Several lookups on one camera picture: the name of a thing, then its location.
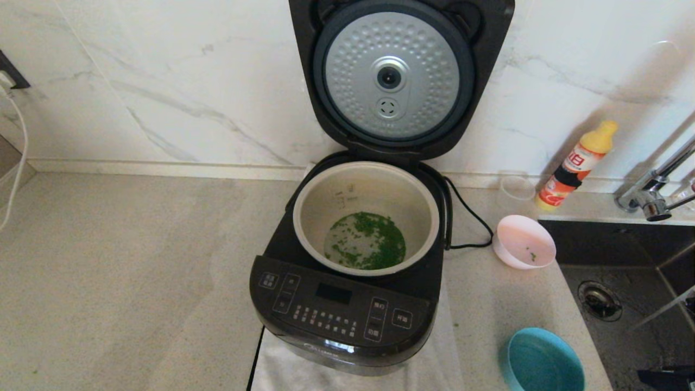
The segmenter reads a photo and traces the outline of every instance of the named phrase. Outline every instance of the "teal bowl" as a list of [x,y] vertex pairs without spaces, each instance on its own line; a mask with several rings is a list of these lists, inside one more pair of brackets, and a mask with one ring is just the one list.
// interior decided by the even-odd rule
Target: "teal bowl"
[[542,328],[519,330],[502,349],[500,366],[512,391],[584,391],[579,357]]

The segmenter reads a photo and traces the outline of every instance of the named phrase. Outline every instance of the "button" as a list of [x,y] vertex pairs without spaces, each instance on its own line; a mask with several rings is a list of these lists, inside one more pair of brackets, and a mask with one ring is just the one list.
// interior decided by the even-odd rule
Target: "button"
[[290,304],[292,303],[292,292],[280,292],[277,299],[275,300],[275,305],[272,307],[273,311],[286,314],[290,310]]
[[383,298],[372,298],[372,307],[369,310],[369,316],[384,320],[386,309],[389,307],[389,302]]
[[382,325],[375,321],[367,323],[367,328],[364,330],[364,337],[367,340],[379,342],[382,340]]
[[275,285],[277,285],[277,281],[280,278],[277,274],[265,272],[261,274],[261,281],[259,281],[259,285],[263,288],[267,289],[275,289]]
[[396,308],[395,310],[393,310],[393,318],[391,320],[391,323],[393,323],[394,326],[411,328],[411,326],[413,325],[413,314],[406,310]]
[[296,291],[299,285],[300,277],[296,274],[287,273],[287,276],[285,276],[285,282],[282,284],[282,289],[286,289],[288,291]]

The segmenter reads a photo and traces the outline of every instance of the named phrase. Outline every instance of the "pink bowl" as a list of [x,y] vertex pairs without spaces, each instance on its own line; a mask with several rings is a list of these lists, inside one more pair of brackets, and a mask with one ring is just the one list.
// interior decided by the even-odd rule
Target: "pink bowl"
[[555,261],[557,249],[551,235],[537,221],[512,214],[497,224],[492,249],[515,269],[538,269]]

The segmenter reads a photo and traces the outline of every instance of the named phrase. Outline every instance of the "chopped green vegetable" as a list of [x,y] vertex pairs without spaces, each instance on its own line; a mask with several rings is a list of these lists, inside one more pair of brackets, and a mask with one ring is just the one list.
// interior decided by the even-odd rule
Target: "chopped green vegetable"
[[334,262],[353,269],[385,269],[405,258],[405,239],[391,218],[368,212],[338,220],[326,235],[324,247],[326,258],[333,255]]

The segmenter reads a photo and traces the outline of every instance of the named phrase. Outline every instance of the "digital display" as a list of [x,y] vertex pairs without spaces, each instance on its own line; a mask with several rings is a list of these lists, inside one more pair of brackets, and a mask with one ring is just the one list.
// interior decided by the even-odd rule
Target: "digital display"
[[336,288],[319,282],[318,289],[316,290],[316,296],[347,305],[350,304],[352,291]]

